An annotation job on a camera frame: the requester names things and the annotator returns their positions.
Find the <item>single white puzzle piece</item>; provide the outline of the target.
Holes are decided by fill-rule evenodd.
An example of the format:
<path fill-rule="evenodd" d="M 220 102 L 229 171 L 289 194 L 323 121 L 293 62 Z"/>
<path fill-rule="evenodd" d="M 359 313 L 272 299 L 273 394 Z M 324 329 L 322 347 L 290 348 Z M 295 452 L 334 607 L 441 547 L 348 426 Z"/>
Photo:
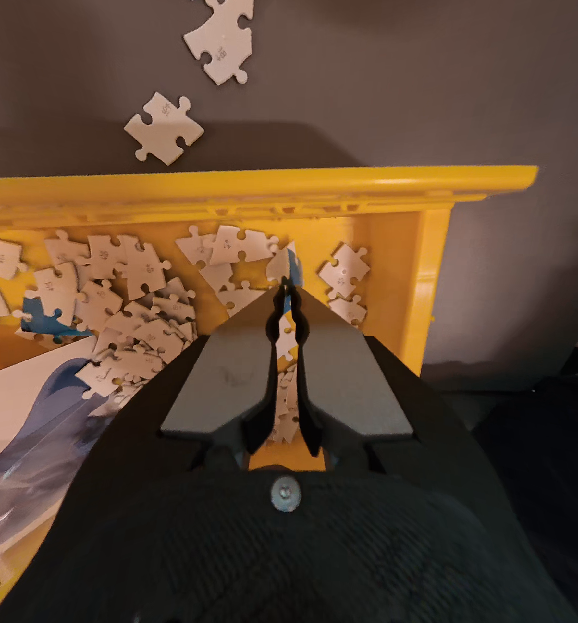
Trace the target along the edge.
<path fill-rule="evenodd" d="M 194 144 L 203 134 L 203 127 L 189 117 L 191 101 L 182 96 L 178 105 L 159 92 L 143 106 L 145 113 L 152 118 L 144 122 L 140 114 L 135 114 L 124 126 L 124 131 L 133 137 L 139 148 L 135 152 L 138 161 L 146 161 L 151 154 L 165 165 L 170 166 L 183 154 L 177 144 L 182 138 L 187 146 Z"/>
<path fill-rule="evenodd" d="M 248 74 L 242 63 L 252 55 L 251 28 L 241 28 L 238 20 L 253 19 L 253 1 L 206 1 L 213 14 L 200 27 L 186 33 L 184 42 L 196 60 L 203 54 L 210 61 L 203 65 L 205 73 L 222 85 L 234 78 L 240 85 L 246 84 Z"/>
<path fill-rule="evenodd" d="M 296 286 L 304 286 L 302 263 L 298 257 L 294 241 L 285 245 L 270 259 L 265 275 L 269 283 L 280 285 L 285 279 Z"/>

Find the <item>pile of puzzle pieces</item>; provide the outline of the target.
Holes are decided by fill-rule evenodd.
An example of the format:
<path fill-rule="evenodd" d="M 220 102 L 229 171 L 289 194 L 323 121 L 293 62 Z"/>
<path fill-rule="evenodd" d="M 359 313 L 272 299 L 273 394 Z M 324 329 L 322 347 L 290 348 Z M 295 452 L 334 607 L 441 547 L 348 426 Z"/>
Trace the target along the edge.
<path fill-rule="evenodd" d="M 38 390 L 55 364 L 92 362 L 80 379 L 87 403 L 124 405 L 181 349 L 258 298 L 266 267 L 294 241 L 306 288 L 343 244 L 361 252 L 347 219 L 0 228 L 0 455 L 27 428 Z"/>

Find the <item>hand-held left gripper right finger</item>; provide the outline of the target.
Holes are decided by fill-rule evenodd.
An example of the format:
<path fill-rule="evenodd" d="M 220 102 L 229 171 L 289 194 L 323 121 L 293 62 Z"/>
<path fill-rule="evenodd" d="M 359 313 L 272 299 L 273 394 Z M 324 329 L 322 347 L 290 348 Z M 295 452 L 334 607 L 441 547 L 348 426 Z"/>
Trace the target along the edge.
<path fill-rule="evenodd" d="M 413 427 L 363 333 L 305 289 L 290 285 L 296 324 L 296 391 L 310 455 L 407 440 Z"/>

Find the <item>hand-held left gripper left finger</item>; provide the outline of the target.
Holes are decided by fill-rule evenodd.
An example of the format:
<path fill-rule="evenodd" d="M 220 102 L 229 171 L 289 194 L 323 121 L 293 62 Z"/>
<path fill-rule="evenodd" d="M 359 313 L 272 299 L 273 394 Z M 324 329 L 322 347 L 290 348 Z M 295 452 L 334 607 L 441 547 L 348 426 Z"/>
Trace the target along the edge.
<path fill-rule="evenodd" d="M 166 437 L 253 455 L 275 421 L 279 321 L 286 285 L 271 288 L 208 338 L 162 423 Z"/>

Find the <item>yellow plastic bin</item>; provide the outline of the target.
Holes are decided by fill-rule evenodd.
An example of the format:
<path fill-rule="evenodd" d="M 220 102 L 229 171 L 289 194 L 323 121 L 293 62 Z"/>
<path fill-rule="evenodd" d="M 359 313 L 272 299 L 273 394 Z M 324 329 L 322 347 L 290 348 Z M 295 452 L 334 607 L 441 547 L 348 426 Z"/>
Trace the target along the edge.
<path fill-rule="evenodd" d="M 11 310 L 35 286 L 33 271 L 53 266 L 44 241 L 59 230 L 73 242 L 89 235 L 135 236 L 151 244 L 167 277 L 179 276 L 193 301 L 198 328 L 228 318 L 211 286 L 176 239 L 197 226 L 225 224 L 295 242 L 306 290 L 326 302 L 320 267 L 342 244 L 366 248 L 370 270 L 353 280 L 366 307 L 362 331 L 376 337 L 420 375 L 433 316 L 452 208 L 535 183 L 536 166 L 350 167 L 166 173 L 148 175 L 11 177 L 0 179 L 0 240 L 21 245 L 28 271 L 0 278 Z"/>

